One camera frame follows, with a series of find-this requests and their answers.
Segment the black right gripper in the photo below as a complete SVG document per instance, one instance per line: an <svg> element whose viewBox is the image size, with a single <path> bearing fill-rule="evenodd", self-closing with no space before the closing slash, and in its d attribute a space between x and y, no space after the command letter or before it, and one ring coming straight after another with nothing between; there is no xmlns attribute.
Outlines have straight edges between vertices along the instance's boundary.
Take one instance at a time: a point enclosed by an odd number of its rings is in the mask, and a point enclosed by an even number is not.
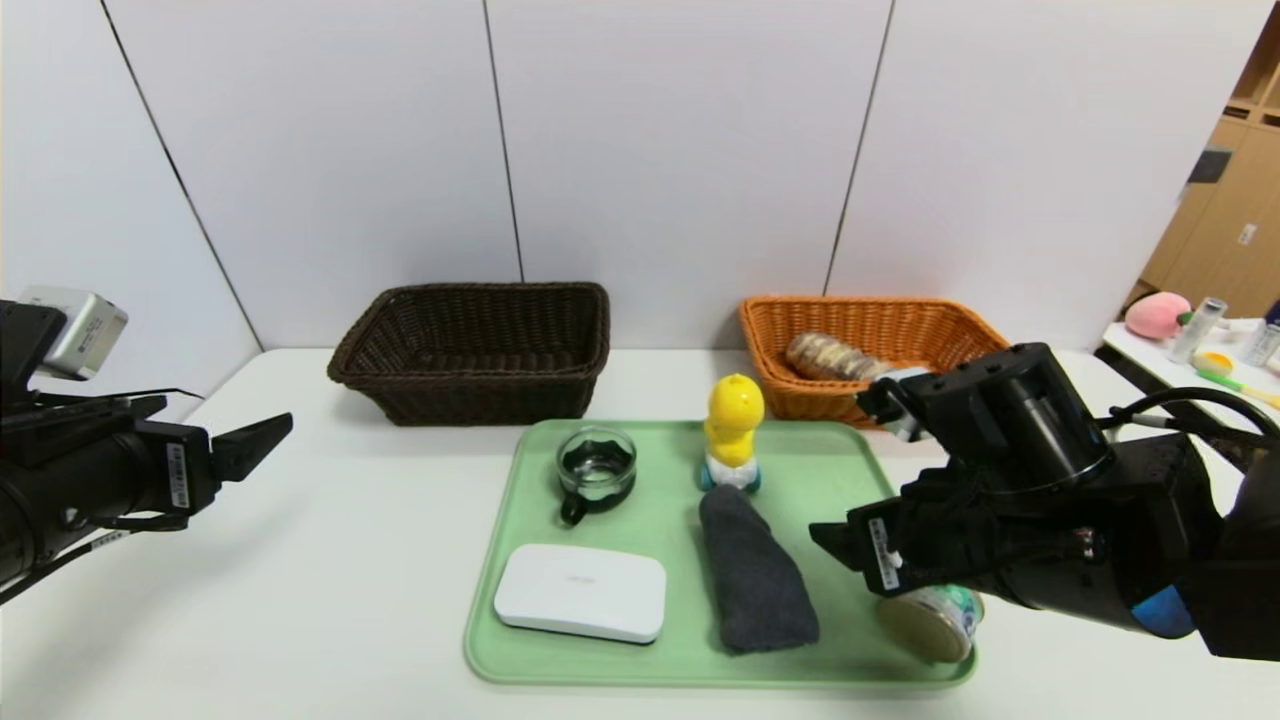
<svg viewBox="0 0 1280 720"><path fill-rule="evenodd" d="M955 584L996 596L984 500L995 482L991 468L927 468L897 497L812 523L809 536L850 571L877 573L881 594Z"/></svg>

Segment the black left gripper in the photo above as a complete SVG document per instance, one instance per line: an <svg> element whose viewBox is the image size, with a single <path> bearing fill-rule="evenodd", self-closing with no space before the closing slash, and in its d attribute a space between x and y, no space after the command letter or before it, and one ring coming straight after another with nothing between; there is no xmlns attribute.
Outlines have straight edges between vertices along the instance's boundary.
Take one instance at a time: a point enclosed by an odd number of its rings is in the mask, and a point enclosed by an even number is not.
<svg viewBox="0 0 1280 720"><path fill-rule="evenodd" d="M214 436L198 427L123 421L22 473L22 507L41 532L172 532L242 482L293 430L283 413Z"/></svg>

